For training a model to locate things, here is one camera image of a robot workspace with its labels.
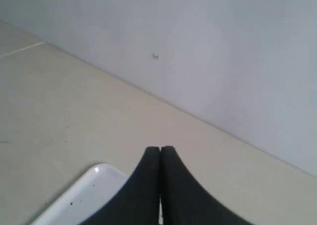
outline small screw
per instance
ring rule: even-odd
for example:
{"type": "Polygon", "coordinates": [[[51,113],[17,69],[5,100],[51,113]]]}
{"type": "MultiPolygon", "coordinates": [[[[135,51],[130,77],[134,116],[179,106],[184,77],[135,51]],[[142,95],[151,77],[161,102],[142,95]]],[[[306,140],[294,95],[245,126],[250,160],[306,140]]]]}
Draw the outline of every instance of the small screw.
{"type": "Polygon", "coordinates": [[[159,58],[159,55],[158,55],[157,53],[153,53],[153,54],[152,54],[152,57],[153,57],[154,59],[158,59],[158,58],[159,58]]]}

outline white tray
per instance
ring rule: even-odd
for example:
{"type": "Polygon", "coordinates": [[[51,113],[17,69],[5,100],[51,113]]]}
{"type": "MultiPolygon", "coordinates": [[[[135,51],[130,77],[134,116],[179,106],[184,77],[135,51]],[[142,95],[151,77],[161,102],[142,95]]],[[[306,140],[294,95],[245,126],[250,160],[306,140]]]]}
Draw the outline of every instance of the white tray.
{"type": "Polygon", "coordinates": [[[77,225],[109,201],[127,176],[108,164],[98,164],[84,173],[31,225],[77,225]]]}

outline tile grout line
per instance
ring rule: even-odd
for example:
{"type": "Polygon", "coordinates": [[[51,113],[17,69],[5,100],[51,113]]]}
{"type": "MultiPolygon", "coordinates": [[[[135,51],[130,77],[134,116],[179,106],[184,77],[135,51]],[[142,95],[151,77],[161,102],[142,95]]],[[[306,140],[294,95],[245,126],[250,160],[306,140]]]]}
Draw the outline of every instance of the tile grout line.
{"type": "Polygon", "coordinates": [[[28,46],[28,47],[21,48],[21,49],[19,49],[19,50],[16,50],[16,51],[12,51],[12,52],[3,54],[3,55],[0,56],[0,58],[5,57],[5,56],[8,56],[8,55],[11,55],[11,54],[14,54],[14,53],[18,53],[18,52],[20,52],[20,51],[23,51],[23,50],[26,50],[26,49],[29,49],[29,48],[32,48],[32,47],[36,47],[36,46],[41,45],[41,44],[43,44],[43,43],[45,43],[45,42],[36,43],[36,44],[30,45],[30,46],[28,46]]]}

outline black curved part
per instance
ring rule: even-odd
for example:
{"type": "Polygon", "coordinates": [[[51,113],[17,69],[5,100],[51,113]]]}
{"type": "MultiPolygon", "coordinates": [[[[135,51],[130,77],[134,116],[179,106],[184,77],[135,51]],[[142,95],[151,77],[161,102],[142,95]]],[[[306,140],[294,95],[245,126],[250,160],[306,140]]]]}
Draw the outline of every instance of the black curved part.
{"type": "Polygon", "coordinates": [[[250,225],[195,180],[176,150],[161,149],[160,192],[164,225],[250,225]]]}
{"type": "Polygon", "coordinates": [[[158,225],[159,148],[148,147],[119,192],[81,225],[158,225]]]}

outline beige tile floor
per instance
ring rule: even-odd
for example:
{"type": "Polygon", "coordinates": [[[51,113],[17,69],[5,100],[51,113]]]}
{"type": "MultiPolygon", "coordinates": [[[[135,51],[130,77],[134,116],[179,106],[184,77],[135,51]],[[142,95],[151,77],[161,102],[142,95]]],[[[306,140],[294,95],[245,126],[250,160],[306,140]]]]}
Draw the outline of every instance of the beige tile floor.
{"type": "Polygon", "coordinates": [[[94,163],[130,174],[150,145],[174,145],[255,224],[316,223],[317,178],[3,22],[0,40],[1,225],[28,224],[94,163]]]}

